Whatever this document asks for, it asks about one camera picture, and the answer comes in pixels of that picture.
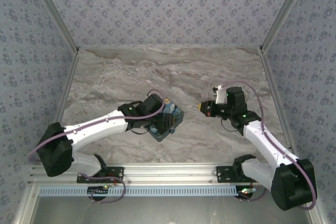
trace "black joint housing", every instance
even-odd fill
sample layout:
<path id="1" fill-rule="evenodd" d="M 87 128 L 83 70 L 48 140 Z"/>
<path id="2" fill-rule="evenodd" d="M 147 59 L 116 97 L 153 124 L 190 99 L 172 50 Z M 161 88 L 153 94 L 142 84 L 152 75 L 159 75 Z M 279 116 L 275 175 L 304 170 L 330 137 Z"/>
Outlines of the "black joint housing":
<path id="1" fill-rule="evenodd" d="M 298 159 L 297 163 L 308 175 L 317 198 L 313 164 L 308 159 Z M 284 211 L 312 201 L 312 192 L 309 185 L 294 164 L 281 164 L 276 168 L 271 194 L 277 206 Z"/>
<path id="2" fill-rule="evenodd" d="M 38 142 L 38 145 L 63 132 L 64 128 L 60 123 L 51 124 Z M 37 150 L 37 154 L 49 177 L 60 175 L 70 168 L 73 162 L 72 143 L 73 141 L 68 140 L 67 136 L 62 136 Z"/>
<path id="3" fill-rule="evenodd" d="M 94 175 L 94 177 L 97 177 L 97 178 L 99 178 L 99 177 L 106 177 L 106 176 L 108 175 L 108 174 L 107 174 L 108 169 L 107 169 L 107 165 L 106 165 L 105 161 L 104 161 L 103 158 L 102 158 L 100 155 L 98 155 L 98 154 L 94 154 L 94 156 L 98 159 L 98 162 L 100 163 L 100 167 L 101 167 L 100 171 L 97 172 L 97 173 Z"/>
<path id="4" fill-rule="evenodd" d="M 233 115 L 247 111 L 245 95 L 241 87 L 231 87 L 226 89 L 227 106 L 233 108 Z"/>
<path id="5" fill-rule="evenodd" d="M 206 101 L 201 103 L 200 111 L 209 118 L 220 117 L 223 106 L 224 104 L 216 104 L 215 101 Z"/>
<path id="6" fill-rule="evenodd" d="M 174 116 L 170 113 L 159 113 L 154 119 L 154 125 L 160 134 L 174 126 Z"/>
<path id="7" fill-rule="evenodd" d="M 162 105 L 162 99 L 157 94 L 151 94 L 143 102 L 131 102 L 126 103 L 118 107 L 124 116 L 145 116 L 150 115 L 157 111 Z M 148 118 L 143 120 L 132 120 L 125 119 L 128 122 L 128 130 L 132 128 L 140 128 L 141 126 L 146 127 L 154 123 L 154 118 Z"/>
<path id="8" fill-rule="evenodd" d="M 232 168 L 233 168 L 233 171 L 234 171 L 237 179 L 241 180 L 245 177 L 244 172 L 243 172 L 243 168 L 242 168 L 242 163 L 251 159 L 251 158 L 256 158 L 256 157 L 253 156 L 252 154 L 246 154 L 244 156 L 237 157 L 237 158 L 234 159 Z"/>
<path id="9" fill-rule="evenodd" d="M 261 118 L 257 115 L 254 111 L 247 111 L 245 113 L 242 113 L 234 118 L 234 122 L 237 122 L 238 132 L 243 136 L 244 135 L 244 126 L 248 125 L 250 122 L 253 121 L 261 121 Z"/>

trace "gray marble floor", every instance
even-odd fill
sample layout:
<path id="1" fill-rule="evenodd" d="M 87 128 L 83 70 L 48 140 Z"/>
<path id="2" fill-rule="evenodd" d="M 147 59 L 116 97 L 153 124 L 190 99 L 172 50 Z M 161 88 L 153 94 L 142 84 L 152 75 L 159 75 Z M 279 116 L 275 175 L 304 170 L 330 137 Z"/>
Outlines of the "gray marble floor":
<path id="1" fill-rule="evenodd" d="M 251 48 L 111 48 L 79 51 L 63 125 L 105 115 L 117 106 L 145 99 L 161 89 L 185 113 L 175 134 L 158 143 L 150 134 L 108 136 L 81 149 L 107 163 L 232 162 L 257 149 L 219 118 L 206 118 L 197 103 L 213 99 L 212 87 L 245 79 L 261 96 L 266 126 L 282 143 L 284 135 L 258 51 Z M 257 99 L 243 86 L 248 108 L 260 114 Z"/>

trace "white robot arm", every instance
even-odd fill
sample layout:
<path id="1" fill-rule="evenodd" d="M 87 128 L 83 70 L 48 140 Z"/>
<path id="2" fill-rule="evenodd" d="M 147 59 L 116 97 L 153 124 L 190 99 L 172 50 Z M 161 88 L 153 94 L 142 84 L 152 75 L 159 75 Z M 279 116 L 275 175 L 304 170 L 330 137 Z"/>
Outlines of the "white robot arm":
<path id="1" fill-rule="evenodd" d="M 105 136 L 142 126 L 160 142 L 173 133 L 183 121 L 183 115 L 169 99 L 154 93 L 143 102 L 123 104 L 117 110 L 88 122 L 65 127 L 58 122 L 51 124 L 29 156 L 35 151 L 38 153 L 49 177 L 65 171 L 101 177 L 106 166 L 102 158 L 97 154 L 79 153 L 80 148 Z"/>
<path id="2" fill-rule="evenodd" d="M 217 86 L 213 91 L 217 93 L 216 101 L 202 102 L 198 105 L 199 110 L 207 117 L 229 119 L 232 127 L 251 141 L 268 161 L 261 163 L 251 154 L 236 158 L 233 163 L 236 177 L 248 177 L 259 182 L 272 193 L 276 204 L 283 210 L 312 201 L 316 184 L 311 162 L 300 160 L 287 150 L 267 130 L 261 118 L 247 110 L 240 87 L 225 91 L 222 86 Z"/>

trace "wall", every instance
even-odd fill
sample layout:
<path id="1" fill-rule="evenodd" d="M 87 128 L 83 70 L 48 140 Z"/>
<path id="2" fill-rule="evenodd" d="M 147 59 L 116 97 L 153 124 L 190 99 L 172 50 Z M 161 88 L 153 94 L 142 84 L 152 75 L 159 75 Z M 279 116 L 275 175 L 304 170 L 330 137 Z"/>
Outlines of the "wall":
<path id="1" fill-rule="evenodd" d="M 0 223 L 13 220 L 27 154 L 54 117 L 71 60 L 40 0 L 0 0 Z"/>
<path id="2" fill-rule="evenodd" d="M 260 45 L 283 0 L 53 0 L 79 47 Z"/>
<path id="3" fill-rule="evenodd" d="M 298 0 L 268 59 L 301 157 L 336 223 L 336 0 Z"/>

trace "cable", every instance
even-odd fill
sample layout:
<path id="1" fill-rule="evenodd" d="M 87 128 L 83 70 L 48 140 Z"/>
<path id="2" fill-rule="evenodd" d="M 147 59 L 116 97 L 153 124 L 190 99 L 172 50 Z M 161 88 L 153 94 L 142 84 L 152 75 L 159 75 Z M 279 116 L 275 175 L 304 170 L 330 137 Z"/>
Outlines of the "cable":
<path id="1" fill-rule="evenodd" d="M 271 145 L 272 145 L 275 149 L 277 149 L 282 155 L 284 155 L 284 157 L 286 157 L 288 160 L 290 160 L 290 161 L 295 165 L 295 167 L 300 171 L 300 173 L 304 176 L 304 178 L 306 179 L 306 181 L 307 181 L 307 183 L 308 183 L 308 186 L 309 186 L 309 188 L 310 188 L 310 190 L 311 190 L 312 198 L 313 198 L 313 199 L 312 199 L 312 203 L 311 203 L 311 205 L 310 205 L 309 207 L 302 207 L 302 206 L 301 206 L 300 208 L 303 209 L 303 210 L 311 210 L 311 209 L 313 209 L 314 206 L 315 206 L 315 204 L 316 204 L 316 192 L 315 192 L 314 186 L 313 186 L 312 182 L 310 181 L 308 175 L 307 175 L 307 174 L 304 172 L 304 170 L 301 168 L 301 166 L 300 166 L 300 165 L 299 165 L 293 158 L 291 158 L 291 157 L 288 156 L 288 155 L 285 155 L 286 153 L 285 153 L 280 147 L 278 147 L 278 146 L 272 141 L 272 139 L 268 136 L 268 134 L 265 132 L 264 109 L 262 108 L 263 106 L 261 105 L 261 100 L 260 100 L 260 97 L 259 97 L 257 91 L 252 87 L 251 84 L 249 84 L 248 82 L 246 82 L 246 81 L 244 81 L 244 80 L 234 80 L 234 81 L 229 81 L 229 82 L 227 82 L 226 84 L 224 84 L 223 87 L 226 87 L 226 86 L 228 86 L 228 85 L 231 85 L 231 84 L 233 84 L 233 83 L 237 83 L 237 82 L 240 82 L 240 83 L 243 83 L 243 84 L 249 86 L 249 87 L 252 89 L 253 93 L 256 95 L 257 100 L 258 100 L 258 103 L 259 103 L 259 106 L 260 106 L 260 110 L 261 110 L 261 129 L 262 129 L 262 132 L 263 132 L 264 136 L 266 137 L 266 139 L 271 143 Z"/>
<path id="2" fill-rule="evenodd" d="M 131 132 L 133 132 L 136 135 L 143 135 L 143 134 L 146 134 L 148 131 L 149 131 L 149 128 L 145 132 L 136 132 L 136 131 L 131 129 Z"/>
<path id="3" fill-rule="evenodd" d="M 220 121 L 220 122 L 221 122 L 220 124 L 223 126 L 223 128 L 224 128 L 226 131 L 228 131 L 228 132 L 236 132 L 236 131 L 238 131 L 238 130 L 235 130 L 235 131 L 230 131 L 230 130 L 228 130 L 226 127 L 224 127 L 224 125 L 223 125 L 223 120 L 224 120 L 224 119 L 222 118 L 221 121 Z"/>
<path id="4" fill-rule="evenodd" d="M 88 123 L 88 124 L 82 125 L 82 126 L 76 128 L 76 129 L 73 129 L 73 130 L 71 130 L 71 131 L 62 132 L 62 133 L 60 133 L 60 134 L 57 134 L 57 135 L 55 135 L 55 136 L 52 136 L 52 137 L 48 138 L 47 140 L 45 140 L 45 141 L 43 141 L 42 143 L 40 143 L 39 145 L 37 145 L 37 146 L 36 146 L 36 147 L 29 153 L 29 155 L 28 155 L 28 156 L 29 156 L 29 159 L 30 159 L 31 161 L 39 162 L 38 159 L 34 159 L 34 158 L 32 158 L 32 156 L 33 156 L 33 154 L 34 154 L 35 152 L 37 152 L 41 147 L 45 146 L 46 144 L 50 143 L 51 141 L 56 140 L 56 139 L 58 139 L 58 138 L 60 138 L 60 137 L 62 137 L 62 136 L 66 136 L 66 135 L 69 135 L 69 134 L 71 134 L 71 133 L 75 133 L 75 132 L 84 130 L 84 129 L 86 129 L 86 128 L 89 128 L 89 127 L 91 127 L 91 126 L 97 125 L 97 124 L 99 124 L 99 123 L 104 123 L 104 122 L 106 122 L 106 121 L 115 120 L 115 119 L 143 120 L 143 119 L 151 118 L 151 117 L 153 117 L 153 116 L 159 114 L 159 113 L 163 110 L 164 105 L 165 105 L 165 103 L 164 103 L 164 99 L 165 99 L 164 94 L 163 94 L 161 91 L 157 90 L 157 89 L 151 89 L 151 90 L 147 93 L 147 96 L 149 96 L 151 93 L 159 94 L 159 95 L 161 96 L 161 99 L 162 99 L 161 107 L 160 107 L 156 112 L 154 112 L 154 113 L 152 113 L 152 114 L 149 114 L 149 115 L 144 115 L 144 116 L 124 116 L 124 115 L 120 115 L 120 116 L 111 116 L 111 117 L 109 117 L 109 118 L 107 118 L 107 119 L 105 118 L 105 119 L 101 119 L 101 120 L 98 120 L 98 121 L 95 121 L 95 122 L 92 122 L 92 123 Z"/>
<path id="5" fill-rule="evenodd" d="M 109 203 L 114 203 L 114 202 L 117 202 L 117 201 L 121 200 L 121 199 L 124 197 L 125 193 L 126 193 L 126 185 L 125 185 L 125 182 L 122 181 L 120 178 L 117 178 L 117 177 L 99 177 L 99 178 L 96 178 L 96 177 L 90 177 L 90 176 L 88 176 L 88 175 L 86 175 L 86 174 L 83 174 L 83 173 L 81 173 L 80 175 L 83 176 L 84 178 L 94 179 L 94 180 L 102 180 L 102 179 L 113 179 L 113 180 L 117 180 L 117 181 L 119 181 L 120 183 L 122 183 L 122 185 L 123 185 L 123 187 L 124 187 L 124 189 L 123 189 L 123 191 L 122 191 L 122 194 L 121 194 L 118 198 L 113 199 L 113 200 L 107 200 L 107 201 L 97 201 L 97 200 L 94 200 L 94 199 L 93 199 L 93 195 L 95 194 L 95 192 L 97 192 L 97 191 L 99 190 L 99 189 L 95 189 L 95 190 L 92 191 L 92 193 L 91 193 L 91 195 L 90 195 L 90 199 L 91 199 L 92 203 L 97 203 L 97 204 L 109 204 Z"/>

